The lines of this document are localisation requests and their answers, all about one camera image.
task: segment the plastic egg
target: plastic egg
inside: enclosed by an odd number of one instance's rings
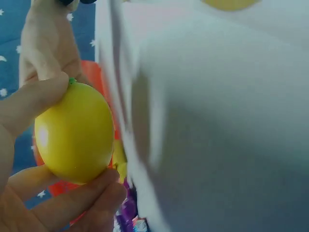
[[[205,2],[222,11],[239,11],[257,3],[258,0],[205,0]]]
[[[112,113],[88,85],[70,81],[63,99],[35,119],[34,130],[42,160],[63,180],[85,184],[111,161]]]

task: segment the star print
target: star print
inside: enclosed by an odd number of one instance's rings
[[[94,46],[96,45],[96,41],[95,41],[95,40],[92,40],[92,41],[90,42],[90,44],[91,44],[92,47],[94,47]]]
[[[120,225],[118,224],[117,220],[114,220],[114,230],[112,232],[121,232]]]
[[[70,22],[73,20],[73,18],[74,18],[74,16],[73,16],[72,13],[69,13],[69,14],[67,15],[67,19],[68,19]]]
[[[6,97],[6,95],[8,95],[8,91],[5,88],[1,89],[0,90],[0,96],[4,98],[4,97]]]
[[[16,47],[16,52],[17,52],[18,54],[21,53],[21,45],[18,45],[18,46]]]
[[[45,196],[45,190],[43,190],[42,192],[40,192],[37,196],[40,197],[41,199],[43,198],[43,196]]]
[[[6,58],[4,56],[0,56],[0,61],[7,62]]]

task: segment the blue fabric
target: blue fabric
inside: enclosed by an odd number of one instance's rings
[[[30,0],[0,2],[0,100],[18,90],[19,53],[17,46],[20,45],[20,34],[29,7]],[[77,11],[68,18],[72,18],[73,31],[81,58],[94,60],[95,4],[80,4]],[[36,165],[31,149],[32,131],[31,126],[16,140],[12,174]],[[25,204],[27,208],[32,208],[50,197],[50,193],[44,191]]]

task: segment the yellow plastic egg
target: yellow plastic egg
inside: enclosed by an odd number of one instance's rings
[[[222,11],[239,11],[257,3],[258,0],[205,0],[205,2]]]
[[[114,129],[104,97],[94,88],[70,82],[63,99],[35,119],[38,151],[63,180],[84,184],[112,158]]]

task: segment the white fabric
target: white fabric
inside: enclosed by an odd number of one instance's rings
[[[120,111],[105,3],[96,60]],[[308,9],[306,0],[236,13],[123,4],[143,75],[121,67],[129,126],[119,120],[153,232],[309,231]]]

